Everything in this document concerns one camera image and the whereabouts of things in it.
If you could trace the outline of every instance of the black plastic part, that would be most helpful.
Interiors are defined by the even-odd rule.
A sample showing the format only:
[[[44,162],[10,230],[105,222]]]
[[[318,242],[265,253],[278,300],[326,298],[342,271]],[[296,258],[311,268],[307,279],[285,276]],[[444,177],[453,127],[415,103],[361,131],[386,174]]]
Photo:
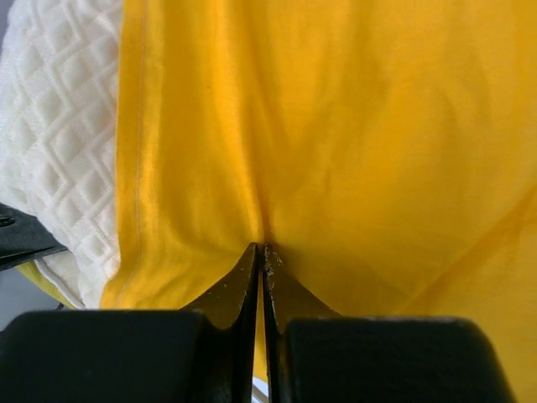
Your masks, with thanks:
[[[285,342],[293,402],[511,402],[487,338],[461,319],[297,320]]]
[[[267,245],[263,304],[270,401],[511,402],[493,347],[471,322],[341,317]]]
[[[0,203],[0,271],[65,250],[36,217]]]
[[[257,258],[251,245],[181,311],[17,318],[0,339],[0,401],[250,402]]]

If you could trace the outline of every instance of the white quilted fabric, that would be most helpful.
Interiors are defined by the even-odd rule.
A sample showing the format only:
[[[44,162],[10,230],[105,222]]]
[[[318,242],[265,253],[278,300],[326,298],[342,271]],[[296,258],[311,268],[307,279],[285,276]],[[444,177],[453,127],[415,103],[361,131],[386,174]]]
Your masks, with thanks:
[[[0,62],[0,202],[70,252],[37,262],[96,308],[118,267],[117,60],[123,0],[15,0]]]

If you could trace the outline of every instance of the yellow cloth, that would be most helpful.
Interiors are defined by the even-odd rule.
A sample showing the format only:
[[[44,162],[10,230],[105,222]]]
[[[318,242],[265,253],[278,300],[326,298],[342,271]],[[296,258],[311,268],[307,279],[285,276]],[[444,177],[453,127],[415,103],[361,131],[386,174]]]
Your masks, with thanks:
[[[473,319],[537,401],[536,43],[534,0],[126,0],[102,306],[272,241],[341,313]]]

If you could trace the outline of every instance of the fabric seam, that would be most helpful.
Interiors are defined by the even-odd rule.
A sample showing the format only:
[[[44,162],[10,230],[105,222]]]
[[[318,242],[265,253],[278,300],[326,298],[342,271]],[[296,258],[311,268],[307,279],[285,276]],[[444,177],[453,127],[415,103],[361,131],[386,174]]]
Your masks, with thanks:
[[[128,277],[125,284],[123,284],[122,289],[119,291],[119,295],[116,299],[116,307],[119,307],[119,303],[123,298],[123,293],[127,289],[127,286],[130,284],[131,280],[134,277],[134,273],[138,270],[140,264],[140,255],[142,253],[142,232],[140,230],[140,168],[141,168],[141,151],[142,147],[140,145],[142,140],[142,112],[143,112],[143,79],[145,73],[145,40],[146,40],[146,30],[147,30],[147,11],[148,11],[148,0],[143,1],[142,9],[142,44],[141,44],[141,57],[140,57],[140,80],[138,84],[138,130],[137,130],[137,150],[136,150],[136,190],[135,190],[135,219],[136,219],[136,238],[137,238],[137,253],[136,260],[134,261],[133,270],[131,271],[130,276]]]

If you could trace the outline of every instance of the white cushion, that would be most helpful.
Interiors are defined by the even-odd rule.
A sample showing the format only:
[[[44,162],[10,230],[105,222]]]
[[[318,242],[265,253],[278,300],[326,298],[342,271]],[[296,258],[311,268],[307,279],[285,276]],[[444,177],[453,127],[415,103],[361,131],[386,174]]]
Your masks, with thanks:
[[[99,306],[119,265],[117,61],[123,0],[15,0],[0,62],[0,202],[33,214],[70,252],[41,273]]]

